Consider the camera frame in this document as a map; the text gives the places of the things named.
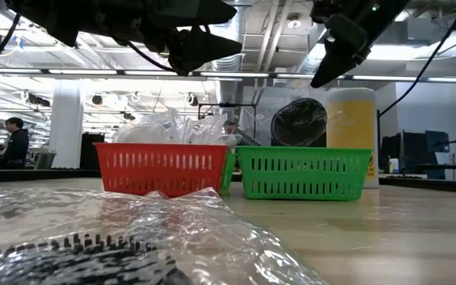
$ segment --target table surface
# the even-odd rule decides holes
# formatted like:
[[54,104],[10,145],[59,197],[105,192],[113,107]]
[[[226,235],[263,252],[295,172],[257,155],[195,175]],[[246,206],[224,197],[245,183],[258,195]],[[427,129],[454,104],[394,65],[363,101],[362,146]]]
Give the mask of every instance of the table surface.
[[[100,179],[1,183],[0,187],[102,189]],[[355,202],[225,201],[274,231],[332,285],[456,284],[456,193],[382,186]]]

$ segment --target black monitor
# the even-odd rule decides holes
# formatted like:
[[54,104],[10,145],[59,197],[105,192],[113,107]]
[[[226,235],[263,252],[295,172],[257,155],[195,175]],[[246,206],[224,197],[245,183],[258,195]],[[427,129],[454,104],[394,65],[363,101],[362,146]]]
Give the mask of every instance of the black monitor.
[[[415,172],[418,165],[437,165],[437,157],[434,152],[428,151],[428,137],[424,133],[412,133],[403,131],[404,140],[404,168],[408,173]],[[425,169],[420,171],[427,174],[429,179],[446,178],[443,169]]]
[[379,168],[387,170],[389,158],[400,158],[401,156],[401,134],[391,137],[384,137],[379,150]]
[[450,138],[447,133],[444,131],[425,131],[425,135],[427,136],[427,151],[433,153],[450,152],[450,145],[447,144]]

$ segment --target man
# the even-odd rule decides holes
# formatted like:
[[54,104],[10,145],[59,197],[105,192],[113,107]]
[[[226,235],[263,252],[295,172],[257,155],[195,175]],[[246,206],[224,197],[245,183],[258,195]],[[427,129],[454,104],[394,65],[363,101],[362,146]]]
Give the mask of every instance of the man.
[[12,133],[9,137],[8,147],[3,154],[1,168],[23,169],[29,148],[28,131],[23,130],[24,122],[19,118],[9,118],[6,121],[6,130]]

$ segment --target yellow container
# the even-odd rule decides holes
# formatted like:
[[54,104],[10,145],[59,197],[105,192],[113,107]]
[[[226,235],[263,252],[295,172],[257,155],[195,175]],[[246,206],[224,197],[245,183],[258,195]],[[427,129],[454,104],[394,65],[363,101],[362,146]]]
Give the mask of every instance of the yellow container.
[[327,147],[372,149],[364,187],[379,187],[374,90],[353,88],[330,94],[327,114]]

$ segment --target basket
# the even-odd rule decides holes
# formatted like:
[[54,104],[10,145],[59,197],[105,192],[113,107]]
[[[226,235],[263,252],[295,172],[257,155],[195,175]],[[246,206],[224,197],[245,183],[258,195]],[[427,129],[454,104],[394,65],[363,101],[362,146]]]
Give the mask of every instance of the basket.
[[97,143],[105,191],[178,197],[219,191],[228,146]]
[[236,161],[236,154],[228,154],[226,158],[225,171],[222,174],[221,192],[227,192],[230,189],[231,177],[234,175],[234,167]]
[[240,146],[249,199],[357,200],[372,150]]

